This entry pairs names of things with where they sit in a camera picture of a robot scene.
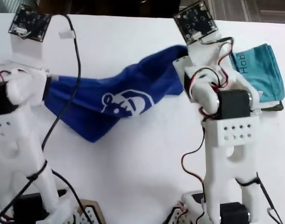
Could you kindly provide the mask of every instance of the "white bracket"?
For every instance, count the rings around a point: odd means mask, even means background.
[[[256,175],[255,142],[259,116],[210,120],[206,130],[206,176],[204,179],[207,213],[213,224],[219,224],[220,203],[229,180],[249,182]],[[227,148],[234,152],[227,157]],[[259,219],[259,186],[252,184],[242,189],[242,203],[250,213],[251,223]]]

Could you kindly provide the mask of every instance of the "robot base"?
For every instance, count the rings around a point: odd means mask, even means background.
[[[196,224],[196,220],[198,219],[198,217],[202,215],[204,211],[205,214],[198,220],[198,224],[212,224],[208,214],[206,213],[206,205],[204,203],[202,205],[203,202],[202,191],[192,191],[183,194],[181,202],[184,204],[184,207],[188,209],[187,218],[193,224]]]
[[[173,208],[164,224],[176,224],[177,221],[179,224],[212,224],[207,214],[202,191],[183,194],[179,204]],[[221,224],[249,224],[249,220],[250,213],[244,205],[238,202],[221,204]]]

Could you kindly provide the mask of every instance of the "blue towel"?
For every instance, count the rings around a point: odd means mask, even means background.
[[[182,84],[172,62],[187,54],[185,46],[174,46],[126,67],[106,79],[81,79],[73,103],[62,120],[88,141],[95,142],[121,118],[138,116],[165,95],[179,95]],[[75,77],[52,81],[45,105],[56,115],[73,92]]]
[[[260,102],[280,101],[285,89],[276,58],[270,45],[263,44],[235,54],[240,74],[257,91],[262,91]]]
[[[97,141],[119,119],[142,114],[165,95],[179,95],[183,87],[172,62],[186,54],[186,46],[173,46],[126,67],[115,77],[83,78],[62,120],[88,141]],[[264,92],[261,102],[284,98],[283,80],[269,45],[237,53],[235,58],[240,73]],[[70,99],[75,83],[75,77],[65,76],[52,81],[45,105],[54,114]]]

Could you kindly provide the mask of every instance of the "cable tie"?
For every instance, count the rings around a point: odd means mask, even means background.
[[[47,166],[47,160],[45,160],[44,165],[42,166],[42,168],[37,173],[35,173],[31,176],[28,176],[26,178],[32,182],[35,181],[36,179],[38,179],[39,175],[45,170],[46,166]]]

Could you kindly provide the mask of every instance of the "white connector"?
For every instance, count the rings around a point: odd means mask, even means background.
[[[60,39],[75,39],[76,35],[74,30],[66,30],[58,33]]]
[[[27,29],[16,27],[16,32],[21,35],[25,35],[27,33]]]

